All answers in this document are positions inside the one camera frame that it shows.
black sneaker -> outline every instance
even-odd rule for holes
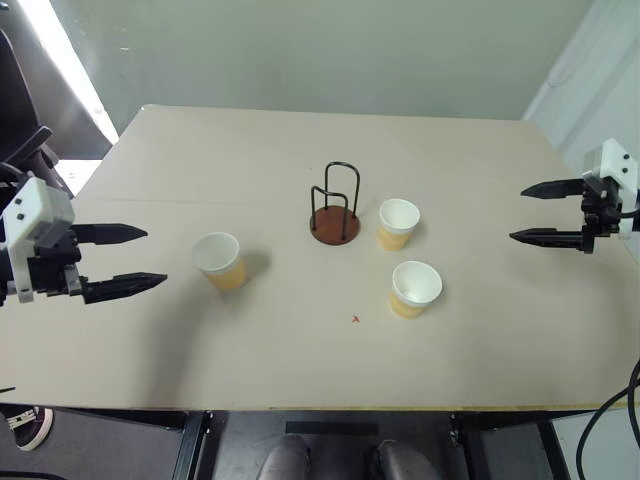
[[[49,435],[53,424],[53,410],[25,405],[0,404],[2,413],[13,432],[16,445],[28,452],[38,447]]]

paper cup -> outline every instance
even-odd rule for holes
[[[215,232],[202,237],[193,246],[191,258],[219,290],[238,288],[247,278],[240,244],[228,233]]]
[[[400,198],[385,200],[380,206],[378,243],[385,250],[401,250],[420,220],[420,210]]]
[[[422,262],[409,261],[398,265],[391,283],[391,310],[402,318],[417,317],[442,292],[440,274]]]

beige table surface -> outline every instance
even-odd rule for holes
[[[362,173],[360,235],[310,235],[309,188],[332,160]],[[157,288],[85,306],[0,309],[3,401],[84,407],[565,408],[619,390],[640,349],[638,270],[617,238],[592,256],[510,240],[576,228],[579,200],[519,192],[568,172],[517,121],[145,107],[74,200],[77,222],[149,236],[83,246],[92,280],[166,272]],[[335,185],[352,179],[336,169]],[[415,202],[408,247],[381,251],[377,209]],[[216,293],[190,265],[208,231],[238,237],[250,280]],[[444,292],[396,319],[391,272],[417,259]],[[352,323],[357,315],[360,323]]]

wire cup holder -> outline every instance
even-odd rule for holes
[[[353,211],[349,210],[349,199],[344,193],[329,191],[329,169],[333,166],[347,167],[356,174],[356,193],[353,200]],[[316,210],[316,192],[324,195],[324,207]],[[317,185],[311,187],[311,219],[309,228],[311,235],[327,245],[344,245],[356,238],[360,232],[360,220],[356,216],[358,194],[360,192],[360,172],[346,162],[330,162],[324,169],[324,188]],[[329,197],[338,197],[344,201],[344,206],[329,205]]]

robotic arm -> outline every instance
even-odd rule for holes
[[[638,162],[614,139],[585,155],[582,178],[538,183],[522,191],[534,198],[565,198],[581,195],[584,223],[580,231],[530,228],[511,233],[519,242],[540,247],[575,248],[593,253],[596,237],[617,233],[626,239],[640,231]]]
[[[147,232],[123,224],[73,225],[67,194],[44,180],[13,171],[16,193],[2,212],[0,235],[0,306],[7,295],[20,303],[33,301],[33,293],[82,295],[85,303],[128,297],[153,288],[167,275],[130,273],[111,280],[89,282],[78,274],[82,258],[78,245],[123,243]]]

